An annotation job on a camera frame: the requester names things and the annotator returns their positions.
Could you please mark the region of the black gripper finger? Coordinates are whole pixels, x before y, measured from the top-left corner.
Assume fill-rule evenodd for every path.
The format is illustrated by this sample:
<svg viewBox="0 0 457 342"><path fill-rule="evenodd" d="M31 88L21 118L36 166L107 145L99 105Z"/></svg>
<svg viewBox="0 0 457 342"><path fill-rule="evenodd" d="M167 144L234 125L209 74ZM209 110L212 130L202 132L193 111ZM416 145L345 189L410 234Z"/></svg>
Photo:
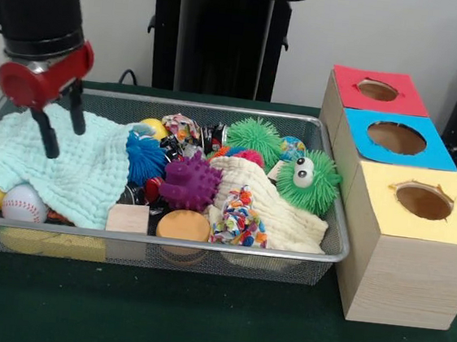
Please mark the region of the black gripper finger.
<svg viewBox="0 0 457 342"><path fill-rule="evenodd" d="M72 87L69 91L69 100L70 100L70 116L73 126L73 131L77 135L85 134L85 118L84 118L84 108L82 101L83 94L83 84L82 80L76 80L72 83Z"/></svg>
<svg viewBox="0 0 457 342"><path fill-rule="evenodd" d="M55 130L51 127L49 117L43 110L31 109L31 116L37 122L45 149L46 157L50 159L59 156L59 145Z"/></svg>

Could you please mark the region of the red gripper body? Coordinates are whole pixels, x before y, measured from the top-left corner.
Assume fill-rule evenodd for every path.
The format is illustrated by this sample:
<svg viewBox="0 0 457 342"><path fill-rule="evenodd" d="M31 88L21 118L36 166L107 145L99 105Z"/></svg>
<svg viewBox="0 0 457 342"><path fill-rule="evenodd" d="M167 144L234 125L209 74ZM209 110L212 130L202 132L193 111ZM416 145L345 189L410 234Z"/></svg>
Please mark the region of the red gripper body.
<svg viewBox="0 0 457 342"><path fill-rule="evenodd" d="M0 66L0 89L16 106L42 110L75 80L81 80L94 65L89 41L43 71L15 61Z"/></svg>

